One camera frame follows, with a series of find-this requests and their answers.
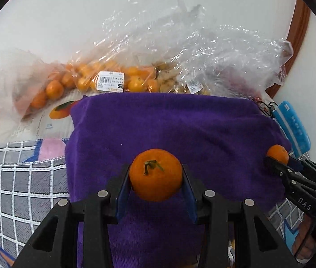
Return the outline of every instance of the gray grid fabric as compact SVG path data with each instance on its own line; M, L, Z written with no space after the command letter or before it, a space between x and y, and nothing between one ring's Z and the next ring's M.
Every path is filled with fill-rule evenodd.
M287 220L289 226L295 230L303 221L303 212L285 199L282 203L276 204L268 213L268 220L284 239L284 220Z
M0 247L13 257L54 204L69 197L64 157L18 163L33 155L36 144L8 143L0 148ZM0 256L0 268L5 267Z

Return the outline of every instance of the barcode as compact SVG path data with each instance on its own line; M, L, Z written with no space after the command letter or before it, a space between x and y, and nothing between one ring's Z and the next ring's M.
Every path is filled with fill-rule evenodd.
M201 91L203 88L203 85L196 80L191 80L187 82L186 85L188 86L190 93L192 93L193 95Z
M112 81L112 77L100 76L100 82L103 82L104 84L110 84L111 81Z

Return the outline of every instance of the purple towel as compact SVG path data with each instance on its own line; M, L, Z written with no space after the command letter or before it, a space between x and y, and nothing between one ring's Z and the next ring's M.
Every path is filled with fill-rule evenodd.
M122 164L151 148L174 154L207 188L230 200L252 198L268 211L283 198L282 183L264 168L263 158L272 145L289 150L290 144L249 100L105 94L84 98L71 116L75 130L65 155L72 201L104 189ZM162 203L131 192L125 217L109 226L114 266L176 268L200 253L202 234L180 192ZM81 263L82 233L78 249Z

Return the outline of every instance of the human hand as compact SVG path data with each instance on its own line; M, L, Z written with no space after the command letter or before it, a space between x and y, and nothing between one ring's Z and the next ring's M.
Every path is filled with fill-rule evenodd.
M299 248L300 244L304 240L305 235L307 234L310 225L312 224L312 220L309 216L304 214L304 220L300 223L298 229L299 233L295 238L294 244L292 246L292 253L295 254L297 249ZM304 247L300 250L297 259L300 260L308 260L311 259L314 254L316 253L316 241L313 237L309 236L305 241Z

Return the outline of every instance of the metal screw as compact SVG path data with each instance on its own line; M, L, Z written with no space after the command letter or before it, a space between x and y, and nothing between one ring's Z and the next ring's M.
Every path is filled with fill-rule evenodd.
M68 204L68 200L66 198L62 198L61 200L58 201L58 204L63 207L64 205Z
M249 207L253 207L255 205L255 202L253 201L253 199L247 198L245 199L245 204Z
M209 198L213 198L215 196L215 192L211 189L208 189L207 191L205 191L205 195Z
M99 191L99 192L97 193L97 195L98 195L100 198L104 198L104 197L108 196L108 191L105 191L105 190Z

